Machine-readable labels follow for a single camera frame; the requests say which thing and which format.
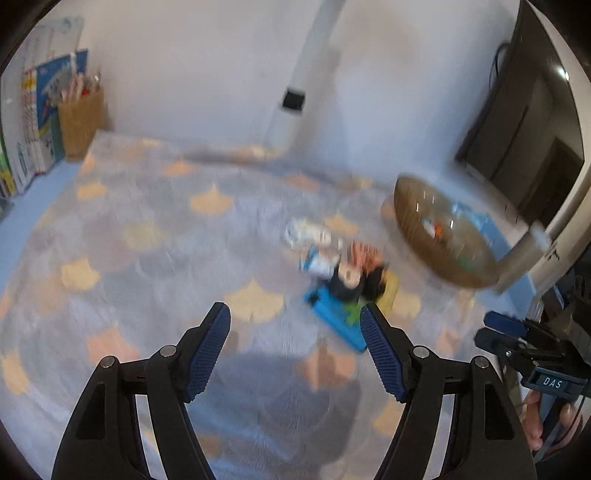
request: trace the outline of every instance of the human hand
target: human hand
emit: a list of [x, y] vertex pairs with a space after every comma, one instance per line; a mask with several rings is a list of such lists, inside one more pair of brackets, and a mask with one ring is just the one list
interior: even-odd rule
[[[539, 450], [542, 448], [544, 444], [542, 440], [542, 421], [540, 420], [540, 398], [541, 393], [536, 390], [531, 390], [524, 399], [525, 404], [525, 415], [521, 420], [521, 426], [524, 429], [525, 437], [527, 438], [527, 443], [530, 446], [530, 450]], [[548, 449], [547, 453], [554, 452], [558, 449], [564, 447], [568, 442], [570, 442], [574, 434], [577, 431], [579, 423], [581, 422], [581, 415], [578, 416], [577, 420], [573, 424], [573, 419], [577, 414], [577, 409], [567, 403], [562, 410], [560, 411], [559, 421], [562, 425], [562, 431], [558, 435], [558, 439], [562, 439], [557, 445], [554, 445]]]

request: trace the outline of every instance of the floor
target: floor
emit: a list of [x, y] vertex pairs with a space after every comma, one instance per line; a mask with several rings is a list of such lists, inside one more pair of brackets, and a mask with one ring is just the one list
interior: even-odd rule
[[33, 226], [76, 176], [78, 168], [79, 163], [61, 162], [49, 173], [37, 177], [25, 195], [12, 201], [14, 206], [0, 222], [0, 291], [4, 291]]
[[[22, 267], [11, 276], [0, 323], [7, 431], [50, 478], [68, 418], [100, 359], [147, 358], [224, 299], [233, 333], [207, 391], [189, 407], [218, 478], [262, 480], [286, 470], [303, 479], [371, 478], [402, 408], [371, 357], [351, 350], [303, 302], [313, 280], [281, 240], [285, 225], [304, 216], [379, 248], [398, 277], [397, 295], [384, 307], [388, 320], [445, 358], [481, 355], [475, 331], [488, 309], [508, 311], [509, 302], [442, 283], [420, 264], [383, 210], [389, 186], [299, 164], [255, 166], [241, 157], [237, 165], [189, 153], [104, 133], [74, 184], [67, 186], [77, 166], [62, 164], [15, 202], [1, 225], [12, 239], [4, 283], [19, 256]], [[454, 198], [478, 194], [461, 170], [452, 173], [457, 178], [437, 185]], [[446, 404], [431, 478], [451, 412]], [[163, 478], [146, 405], [138, 415], [152, 476]]]

